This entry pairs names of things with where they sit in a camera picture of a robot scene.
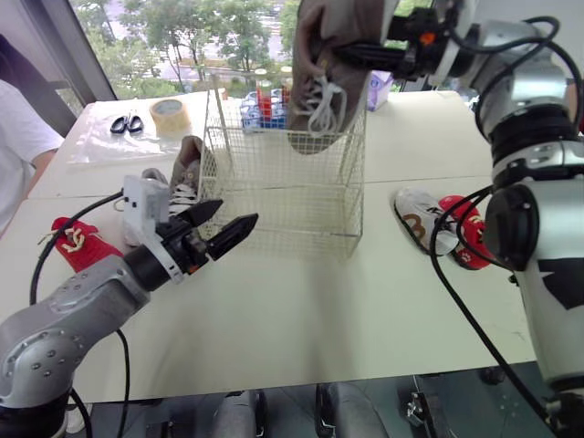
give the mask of tape roll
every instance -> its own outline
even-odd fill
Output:
[[[191,125],[189,114],[178,99],[165,99],[152,104],[150,114],[158,135],[181,132]]]

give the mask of red sneaker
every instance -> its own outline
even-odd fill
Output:
[[[446,211],[455,203],[458,203],[463,199],[463,196],[458,195],[446,196],[439,202],[439,204]],[[471,203],[468,202],[458,207],[454,210],[454,213],[452,213],[452,217],[459,221],[470,204]],[[485,222],[475,208],[468,216],[466,216],[466,220],[463,223],[464,240],[466,240],[466,243],[480,255],[493,258],[493,255],[491,255],[489,250],[486,249],[485,243],[483,242],[484,232]],[[452,252],[452,255],[456,263],[465,269],[478,270],[490,265],[489,262],[466,249],[462,243],[458,244],[456,249]]]
[[[58,230],[67,220],[67,217],[55,219],[51,230]],[[108,244],[98,232],[97,227],[76,221],[57,239],[55,247],[75,272],[82,271],[107,256],[123,257],[118,248]]]

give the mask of white wire basket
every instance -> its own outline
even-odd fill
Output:
[[[245,247],[349,257],[363,232],[365,108],[325,150],[303,154],[298,151],[309,151],[314,141],[305,132],[285,130],[282,98],[272,99],[272,117],[266,120],[249,99],[226,99],[218,77],[211,79],[199,194],[203,200],[221,198],[224,205],[202,229],[204,236],[238,215],[258,213]],[[251,93],[255,79],[247,78]],[[293,148],[289,136],[295,134]]]

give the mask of brown shoe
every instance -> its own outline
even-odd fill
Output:
[[[387,39],[398,0],[303,0],[294,43],[287,128],[295,150],[324,151],[352,127],[367,101],[369,71],[340,61],[335,47]]]
[[[182,139],[181,151],[174,161],[171,178],[170,213],[178,214],[199,202],[199,176],[201,174],[201,158],[204,143],[193,135]],[[211,168],[216,169],[214,157],[207,149],[206,157]]]

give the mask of scissors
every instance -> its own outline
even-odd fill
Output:
[[[132,115],[131,111],[127,116],[120,116],[113,121],[109,130],[114,134],[128,132],[140,132],[144,129],[144,123],[139,116]]]

